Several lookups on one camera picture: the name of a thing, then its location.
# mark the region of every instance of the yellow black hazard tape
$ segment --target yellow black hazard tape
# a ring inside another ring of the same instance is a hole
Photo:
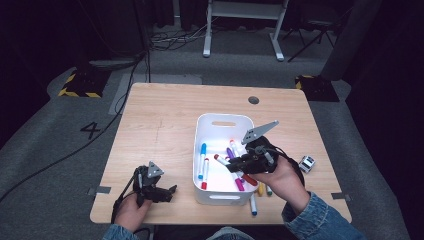
[[[314,76],[311,75],[299,75],[294,79],[294,83],[296,84],[296,89],[302,90],[302,81],[300,81],[301,79],[305,79],[305,78],[314,78]]]
[[[76,71],[73,71],[68,77],[58,96],[101,98],[108,75],[97,78],[91,84],[88,84],[87,80],[81,79],[83,77],[80,77]]]

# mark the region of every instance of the chair leg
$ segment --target chair leg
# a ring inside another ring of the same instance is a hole
[[[299,29],[300,39],[302,40],[303,46],[305,46],[305,40],[303,39],[302,32]]]
[[[308,44],[306,44],[306,46],[304,46],[302,49],[300,49],[297,53],[295,53],[287,62],[291,62],[295,57],[297,57],[299,54],[301,54],[306,48],[311,46],[317,39],[321,38],[325,33],[326,33],[326,31],[321,31],[320,34],[318,34],[318,36],[316,36],[314,39],[312,39],[312,41],[310,41]]]
[[[328,41],[330,41],[331,46],[334,48],[333,41],[331,40],[330,36],[328,35],[328,32],[325,32],[325,35],[327,35]]]
[[[290,29],[290,31],[281,39],[281,41],[283,41],[284,39],[286,39],[288,36],[290,36],[290,34],[292,34],[292,32],[294,31],[294,29]]]

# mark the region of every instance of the person's right hand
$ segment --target person's right hand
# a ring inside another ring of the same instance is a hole
[[[278,157],[278,165],[272,173],[250,174],[250,176],[268,185],[280,198],[286,200],[300,214],[308,205],[310,196],[303,187],[299,176],[284,157]]]

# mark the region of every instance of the purple marker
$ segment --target purple marker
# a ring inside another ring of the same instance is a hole
[[[234,158],[233,151],[231,151],[230,148],[227,148],[227,154],[228,154],[228,157],[230,157],[230,159]]]

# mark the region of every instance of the wooden table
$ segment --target wooden table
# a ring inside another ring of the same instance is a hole
[[[249,103],[255,96],[259,103]],[[256,197],[258,215],[250,205],[201,205],[194,197],[193,149],[197,119],[204,113],[245,115],[255,126],[280,122],[265,136],[296,161],[309,155],[316,160],[305,175],[306,188],[335,207],[349,222],[345,200],[333,200],[341,192],[308,102],[296,89],[135,83],[122,116],[101,186],[109,194],[96,196],[91,220],[109,223],[114,201],[134,169],[156,163],[165,174],[158,187],[178,185],[170,203],[153,204],[146,224],[282,224],[285,201],[275,195]]]

